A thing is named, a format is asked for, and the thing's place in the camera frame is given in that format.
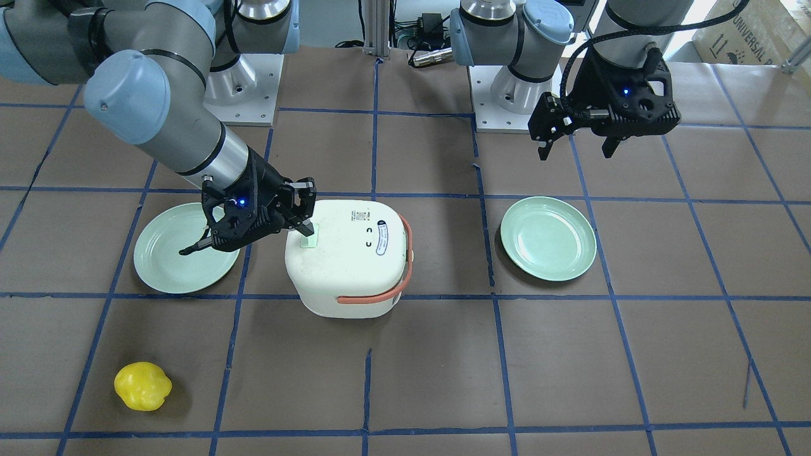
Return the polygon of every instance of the white box with lid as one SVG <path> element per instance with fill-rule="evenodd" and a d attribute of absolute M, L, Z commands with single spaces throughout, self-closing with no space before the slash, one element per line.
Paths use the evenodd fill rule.
<path fill-rule="evenodd" d="M 287 234 L 285 266 L 302 302 L 332 318 L 374 318 L 394 307 L 411 279 L 411 229 L 385 204 L 318 200 L 315 234 Z"/>

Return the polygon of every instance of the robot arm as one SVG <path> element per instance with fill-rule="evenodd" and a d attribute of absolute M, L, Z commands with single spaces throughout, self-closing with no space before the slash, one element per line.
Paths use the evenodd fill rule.
<path fill-rule="evenodd" d="M 548 157 L 555 140 L 582 127 L 606 138 L 605 158 L 631 136 L 664 135 L 675 128 L 680 114 L 662 49 L 674 32 L 730 20 L 748 2 L 741 0 L 715 19 L 673 25 L 681 24 L 692 0 L 608 0 L 595 37 L 575 51 L 563 71 L 560 97 L 542 94 L 530 118 L 530 134 L 539 142 L 541 160 Z M 586 56 L 567 96 L 569 72 L 583 50 Z"/>
<path fill-rule="evenodd" d="M 0 52 L 14 58 L 0 71 L 19 82 L 86 81 L 84 104 L 93 117 L 201 189 L 208 229 L 182 254 L 231 252 L 282 229 L 313 234 L 313 179 L 282 176 L 203 106 L 223 41 L 214 17 L 223 1 L 143 3 L 113 11 L 94 1 L 19 0 L 0 11 Z M 233 40 L 231 27 L 228 33 Z M 218 205 L 225 210 L 219 221 L 212 214 Z"/>
<path fill-rule="evenodd" d="M 740 13 L 748 0 L 726 15 L 689 25 L 673 24 L 681 24 L 693 0 L 608 0 L 594 38 L 575 51 L 563 70 L 559 97 L 551 78 L 569 37 L 585 27 L 595 0 L 517 3 L 461 0 L 450 15 L 453 59 L 464 66 L 504 65 L 491 94 L 511 113 L 532 114 L 530 135 L 546 160 L 554 141 L 579 128 L 606 137 L 603 154 L 608 158 L 631 136 L 663 135 L 676 127 L 680 114 L 662 49 L 674 32 L 720 24 Z M 584 50 L 567 96 L 574 59 Z M 424 64 L 442 62 L 447 54 L 427 55 Z"/>

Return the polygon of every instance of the light green plate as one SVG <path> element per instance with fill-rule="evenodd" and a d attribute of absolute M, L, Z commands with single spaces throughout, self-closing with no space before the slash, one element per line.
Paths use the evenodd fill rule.
<path fill-rule="evenodd" d="M 214 217 L 224 215 L 214 208 Z M 141 280 L 163 293 L 191 293 L 220 280 L 239 256 L 207 248 L 189 256 L 178 251 L 200 240 L 206 227 L 200 203 L 181 204 L 155 217 L 135 242 L 135 271 Z"/>
<path fill-rule="evenodd" d="M 520 200 L 507 210 L 501 242 L 519 268 L 555 282 L 583 274 L 597 253 L 594 230 L 583 214 L 546 196 Z"/>

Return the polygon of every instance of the yellow toy fruit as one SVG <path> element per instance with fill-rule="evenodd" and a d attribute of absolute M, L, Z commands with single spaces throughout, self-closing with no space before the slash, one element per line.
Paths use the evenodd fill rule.
<path fill-rule="evenodd" d="M 124 366 L 115 376 L 115 392 L 127 407 L 154 411 L 163 405 L 172 381 L 155 364 L 141 361 Z"/>

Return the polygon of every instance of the light blue joint cap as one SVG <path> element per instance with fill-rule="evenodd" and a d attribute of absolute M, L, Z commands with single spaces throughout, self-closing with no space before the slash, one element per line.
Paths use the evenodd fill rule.
<path fill-rule="evenodd" d="M 165 3 L 188 14 L 208 35 L 208 39 L 211 41 L 212 55 L 214 55 L 214 34 L 217 32 L 217 22 L 214 20 L 214 13 L 208 9 L 207 5 L 204 5 L 204 3 L 208 2 L 201 2 L 201 0 L 151 0 L 147 3 L 147 6 L 153 3 Z"/>
<path fill-rule="evenodd" d="M 282 54 L 292 54 L 298 51 L 301 45 L 301 33 L 298 29 L 298 0 L 290 2 L 290 28 L 287 29 L 287 39 Z"/>
<path fill-rule="evenodd" d="M 463 67 L 472 67 L 473 53 L 470 51 L 470 43 L 467 42 L 465 33 L 465 23 L 459 16 L 459 9 L 451 11 L 450 22 L 451 49 L 453 49 L 453 60 Z"/>
<path fill-rule="evenodd" d="M 51 85 L 42 79 L 31 65 L 25 61 L 25 57 L 19 53 L 19 49 L 11 39 L 11 34 L 6 27 L 5 14 L 8 8 L 0 8 L 0 75 L 2 77 L 23 84 Z"/>
<path fill-rule="evenodd" d="M 567 45 L 574 30 L 572 13 L 555 0 L 526 0 L 524 17 L 536 32 L 559 45 Z"/>
<path fill-rule="evenodd" d="M 163 68 L 132 49 L 102 62 L 84 88 L 85 109 L 128 144 L 143 144 L 158 134 L 170 101 Z"/>

